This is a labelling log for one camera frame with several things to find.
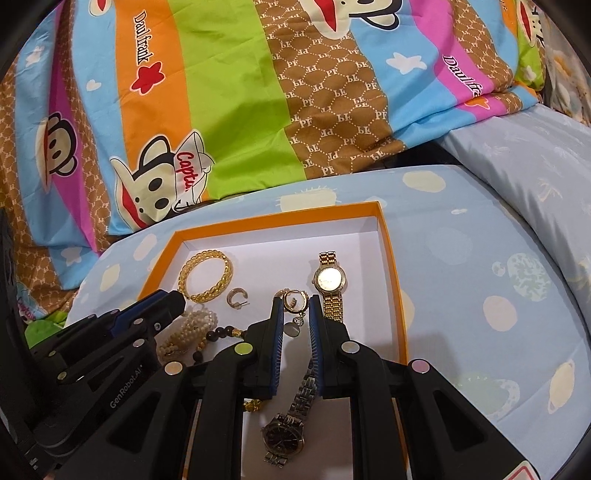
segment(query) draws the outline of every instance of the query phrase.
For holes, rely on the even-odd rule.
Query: black watch face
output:
[[[287,456],[300,449],[300,436],[282,425],[272,425],[265,430],[265,443],[270,452]]]

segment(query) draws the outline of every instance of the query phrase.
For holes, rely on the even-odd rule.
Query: orange stripe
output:
[[[146,95],[130,91],[138,76],[134,17],[146,12],[151,30],[149,50],[154,55],[140,65],[161,61],[165,75]],[[155,135],[166,135],[174,150],[191,130],[184,61],[174,17],[166,0],[117,2],[116,66],[121,99],[123,136],[129,168],[135,170],[139,154]]]
[[[517,38],[517,7],[515,6],[515,0],[499,0],[499,2],[505,26]]]

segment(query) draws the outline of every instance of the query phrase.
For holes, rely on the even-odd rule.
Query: pendant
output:
[[[300,327],[296,322],[287,322],[283,326],[283,333],[285,333],[287,336],[295,338],[300,334]]]

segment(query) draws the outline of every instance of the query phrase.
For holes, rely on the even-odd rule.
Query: paul frank text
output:
[[[452,72],[460,82],[462,82],[472,91],[472,95],[474,96],[474,98],[482,95],[482,85],[462,71],[462,69],[458,66],[455,57],[443,56],[442,58],[445,64],[447,65],[447,69],[450,72]]]
[[[146,26],[146,10],[143,10],[137,17],[134,17],[135,24],[135,61],[137,66],[143,61],[148,62],[154,55],[150,52],[148,42],[152,39],[151,30]]]

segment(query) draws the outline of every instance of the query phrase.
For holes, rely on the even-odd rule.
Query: pearl necklace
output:
[[[217,315],[205,305],[201,305],[201,309],[188,307],[181,315],[184,320],[180,328],[158,347],[157,353],[161,362],[179,359],[195,344],[196,351],[205,348],[207,333],[217,327]]]

